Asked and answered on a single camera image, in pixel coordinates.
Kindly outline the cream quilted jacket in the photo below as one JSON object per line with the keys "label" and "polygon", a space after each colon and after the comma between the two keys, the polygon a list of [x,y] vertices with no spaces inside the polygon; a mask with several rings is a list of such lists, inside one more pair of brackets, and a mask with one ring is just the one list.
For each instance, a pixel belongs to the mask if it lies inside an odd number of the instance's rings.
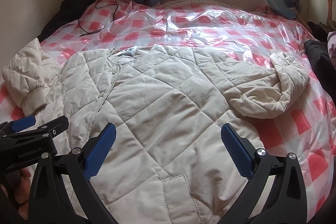
{"label": "cream quilted jacket", "polygon": [[59,65],[33,40],[4,67],[7,90],[37,125],[59,116],[59,153],[82,147],[106,124],[117,137],[91,184],[119,223],[217,223],[246,184],[221,127],[261,148],[253,119],[273,119],[309,76],[285,53],[271,68],[218,50],[155,45],[82,51]]}

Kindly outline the black clothes pile by wall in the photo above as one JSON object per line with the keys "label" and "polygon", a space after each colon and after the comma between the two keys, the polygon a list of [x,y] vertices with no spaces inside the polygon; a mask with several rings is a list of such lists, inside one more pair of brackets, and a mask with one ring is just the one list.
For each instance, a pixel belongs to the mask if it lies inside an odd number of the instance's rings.
{"label": "black clothes pile by wall", "polygon": [[79,19],[86,8],[97,0],[64,0],[60,5],[59,11],[43,27],[42,32],[37,37],[41,43],[49,38],[57,29],[67,23]]}

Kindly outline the red checkered plastic bed cover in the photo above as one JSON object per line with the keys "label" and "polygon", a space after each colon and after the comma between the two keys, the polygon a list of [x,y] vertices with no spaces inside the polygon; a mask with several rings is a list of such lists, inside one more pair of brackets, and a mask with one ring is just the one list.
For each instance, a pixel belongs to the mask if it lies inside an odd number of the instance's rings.
{"label": "red checkered plastic bed cover", "polygon": [[[330,193],[335,155],[335,106],[314,74],[304,42],[310,34],[298,22],[266,9],[246,12],[211,0],[173,2],[157,7],[104,0],[90,5],[78,21],[39,42],[59,65],[75,53],[118,52],[155,45],[218,50],[237,61],[271,68],[272,53],[297,59],[309,83],[298,100],[273,119],[253,119],[264,148],[272,155],[295,153],[301,166],[311,219]],[[11,98],[1,70],[1,120],[24,116]]]}

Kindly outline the dark garment at bed edge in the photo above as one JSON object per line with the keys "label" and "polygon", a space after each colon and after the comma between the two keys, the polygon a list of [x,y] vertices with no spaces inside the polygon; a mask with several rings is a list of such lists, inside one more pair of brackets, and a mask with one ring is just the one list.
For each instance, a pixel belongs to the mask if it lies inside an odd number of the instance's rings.
{"label": "dark garment at bed edge", "polygon": [[328,93],[335,92],[335,69],[327,53],[326,43],[308,40],[304,42],[304,48],[311,68],[322,87]]}

